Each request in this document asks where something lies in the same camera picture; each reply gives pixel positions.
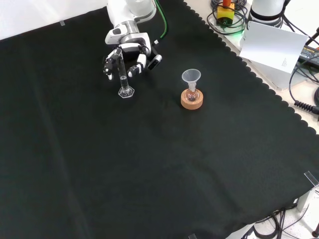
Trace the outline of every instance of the hexagonal base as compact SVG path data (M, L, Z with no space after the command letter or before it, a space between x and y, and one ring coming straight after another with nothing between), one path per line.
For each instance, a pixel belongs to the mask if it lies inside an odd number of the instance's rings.
M119 96L122 97L123 99L125 98L130 98L133 96L134 94L134 89L132 87L130 87L130 90L127 91L127 92L124 92L122 88L120 88L120 91L119 91Z

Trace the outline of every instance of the plastic funnel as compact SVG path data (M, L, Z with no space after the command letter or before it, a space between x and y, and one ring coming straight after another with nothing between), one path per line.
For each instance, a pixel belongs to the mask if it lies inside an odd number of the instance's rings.
M196 82L199 80L200 77L201 77L201 73L199 70L196 70L196 69L189 69L187 71L184 71L184 73L181 76L183 81L188 83L189 89L191 91L195 91Z

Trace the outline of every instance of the green cable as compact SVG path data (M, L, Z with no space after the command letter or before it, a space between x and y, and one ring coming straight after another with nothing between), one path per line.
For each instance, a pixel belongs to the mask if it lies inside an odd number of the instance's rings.
M164 33L160 36L160 38L163 39L167 35L167 32L168 32L168 23L167 23L167 20L165 18L165 14L163 12L163 9L162 9L162 7L161 7L161 5L159 3L159 0L155 0L155 3L156 3L156 6L157 6L162 18L163 18L164 24L165 24Z

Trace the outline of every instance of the robotic hand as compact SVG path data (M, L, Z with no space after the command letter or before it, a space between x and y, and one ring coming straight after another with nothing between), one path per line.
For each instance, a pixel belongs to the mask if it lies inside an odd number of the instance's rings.
M105 42L116 49L103 60L104 74L112 80L118 68L122 85L119 95L128 98L134 90L129 86L127 76L132 78L146 68L152 70L162 60L151 46L148 34L140 33L137 27L137 23L155 16L156 7L152 0L108 0L107 9L114 29L109 31ZM126 72L124 59L137 59L137 63Z

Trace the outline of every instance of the robot finger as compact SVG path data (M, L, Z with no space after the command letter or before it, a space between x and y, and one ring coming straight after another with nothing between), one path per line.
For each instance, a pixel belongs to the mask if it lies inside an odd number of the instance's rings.
M108 57L104 59L103 73L109 76L109 80L113 79L113 68L117 60L122 56L122 49L120 47L112 51Z
M128 70L128 77L132 78L138 74L140 74L146 67L147 57L145 54L140 54L137 60L137 64L132 66Z
M154 47L152 47L152 52L150 56L148 57L149 64L148 69L152 70L154 67L159 65L159 63L162 61L162 56L157 53Z

